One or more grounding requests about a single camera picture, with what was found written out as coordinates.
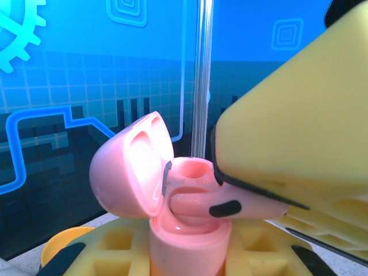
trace capsule lid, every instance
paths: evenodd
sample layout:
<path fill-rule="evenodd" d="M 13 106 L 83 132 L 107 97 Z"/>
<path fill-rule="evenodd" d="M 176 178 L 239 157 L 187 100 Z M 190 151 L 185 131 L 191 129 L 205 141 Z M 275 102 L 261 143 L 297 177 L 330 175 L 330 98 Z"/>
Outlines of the capsule lid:
<path fill-rule="evenodd" d="M 116 134 L 95 154 L 90 167 L 93 192 L 104 209 L 116 216 L 157 216 L 163 205 L 165 168 L 173 158 L 173 145 L 161 115 L 150 113 Z"/>

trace blue line graphic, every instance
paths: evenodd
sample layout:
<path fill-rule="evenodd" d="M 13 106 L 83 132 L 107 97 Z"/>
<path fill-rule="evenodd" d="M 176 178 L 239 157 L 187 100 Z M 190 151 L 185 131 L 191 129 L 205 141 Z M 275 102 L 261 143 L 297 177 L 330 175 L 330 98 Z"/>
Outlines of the blue line graphic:
<path fill-rule="evenodd" d="M 70 105 L 24 109 L 12 113 L 6 120 L 5 129 L 16 179 L 13 182 L 1 185 L 0 195 L 19 189 L 21 186 L 23 186 L 27 178 L 21 141 L 18 132 L 18 123 L 25 119 L 55 115 L 64 116 L 64 124 L 66 129 L 92 125 L 108 138 L 111 138 L 115 135 L 114 132 L 112 132 L 106 125 L 104 125 L 95 117 L 73 119 Z"/>
<path fill-rule="evenodd" d="M 186 24 L 187 24 L 187 0 L 183 2 L 183 25 L 182 25 L 182 53 L 181 53 L 181 87 L 180 87 L 180 114 L 179 114 L 179 134 L 171 138 L 172 142 L 177 142 L 184 133 L 184 85 L 185 85 L 185 50 L 186 50 Z"/>

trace pink opening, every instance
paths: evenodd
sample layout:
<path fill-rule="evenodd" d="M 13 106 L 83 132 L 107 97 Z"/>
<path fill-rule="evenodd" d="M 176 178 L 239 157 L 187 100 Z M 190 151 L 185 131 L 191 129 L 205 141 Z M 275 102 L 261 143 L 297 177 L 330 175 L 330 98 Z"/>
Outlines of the pink opening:
<path fill-rule="evenodd" d="M 211 171 L 208 164 L 190 159 L 185 160 L 178 166 L 178 174 L 187 178 L 201 178 Z"/>
<path fill-rule="evenodd" d="M 177 235 L 204 235 L 212 233 L 220 227 L 217 220 L 203 220 L 195 217 L 176 217 L 170 211 L 168 202 L 176 194 L 206 193 L 205 189 L 197 187 L 181 187 L 173 190 L 165 200 L 163 209 L 158 217 L 152 218 L 156 228 L 162 228 L 169 233 Z"/>

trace square spiral icon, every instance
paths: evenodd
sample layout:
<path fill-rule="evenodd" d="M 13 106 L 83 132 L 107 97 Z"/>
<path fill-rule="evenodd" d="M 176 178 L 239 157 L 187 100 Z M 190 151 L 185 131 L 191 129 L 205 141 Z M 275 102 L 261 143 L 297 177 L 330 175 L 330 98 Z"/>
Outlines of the square spiral icon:
<path fill-rule="evenodd" d="M 147 24 L 147 0 L 106 0 L 106 8 L 116 23 L 137 27 Z"/>
<path fill-rule="evenodd" d="M 283 19 L 274 23 L 271 48 L 275 51 L 298 50 L 303 33 L 303 19 Z"/>

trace black edge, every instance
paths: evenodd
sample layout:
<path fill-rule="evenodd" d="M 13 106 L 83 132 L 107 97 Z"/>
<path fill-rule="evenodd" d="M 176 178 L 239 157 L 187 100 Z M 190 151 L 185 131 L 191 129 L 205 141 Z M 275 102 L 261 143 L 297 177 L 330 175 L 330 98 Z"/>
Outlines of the black edge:
<path fill-rule="evenodd" d="M 365 0 L 333 0 L 324 16 L 324 25 L 329 28 L 352 8 Z"/>
<path fill-rule="evenodd" d="M 171 167 L 173 166 L 172 162 L 169 161 L 165 165 L 165 169 L 163 170 L 163 177 L 162 177 L 162 194 L 165 196 L 166 194 L 166 179 L 168 176 L 168 171 L 171 170 Z"/>
<path fill-rule="evenodd" d="M 226 183 L 229 183 L 231 185 L 237 186 L 239 188 L 251 191 L 256 194 L 260 194 L 262 196 L 271 198 L 273 200 L 278 200 L 281 202 L 284 202 L 289 205 L 293 205 L 295 207 L 299 207 L 305 210 L 309 210 L 310 208 L 308 206 L 305 206 L 301 203 L 295 202 L 293 200 L 287 199 L 285 197 L 281 197 L 280 195 L 274 194 L 266 189 L 259 188 L 257 186 L 254 186 L 252 184 L 249 184 L 247 182 L 240 181 L 238 179 L 232 178 L 228 175 L 225 175 L 221 170 L 219 169 L 217 165 L 216 160 L 216 147 L 215 147 L 215 139 L 216 139 L 216 125 L 213 127 L 212 133 L 211 133 L 211 152 L 212 152 L 212 163 L 213 163 L 213 170 L 216 180 L 224 181 Z"/>
<path fill-rule="evenodd" d="M 39 271 L 37 276 L 63 276 L 85 247 L 86 245 L 84 243 L 75 243 L 61 249 L 59 253 Z"/>
<path fill-rule="evenodd" d="M 323 247 L 323 248 L 325 248 L 325 249 L 327 249 L 327 250 L 329 250 L 331 252 L 334 252 L 334 253 L 336 253 L 336 254 L 344 257 L 344 258 L 347 258 L 349 260 L 352 260 L 355 263 L 359 263 L 362 266 L 368 267 L 368 261 L 366 261 L 366 260 L 363 260 L 363 259 L 361 259 L 359 257 L 353 256 L 353 255 L 351 255 L 351 254 L 349 254 L 347 252 L 344 252 L 344 251 L 342 251 L 340 249 L 337 249 L 336 247 L 333 247 L 333 246 L 331 246 L 329 244 L 323 243 L 322 241 L 319 241 L 317 239 L 314 239 L 312 237 L 309 237 L 309 236 L 307 236 L 307 235 L 305 235 L 303 233 L 300 233 L 300 232 L 298 232 L 296 230 L 292 230 L 290 228 L 286 228 L 286 230 L 289 233 L 291 233 L 291 234 L 293 234 L 293 235 L 295 235 L 295 236 L 297 236 L 297 237 L 299 237 L 301 239 L 304 239 L 304 240 L 306 240 L 308 242 L 314 243 L 314 244 L 316 244 L 316 245 L 318 245 L 320 247 Z"/>
<path fill-rule="evenodd" d="M 315 252 L 298 245 L 292 249 L 313 276 L 338 276 Z"/>

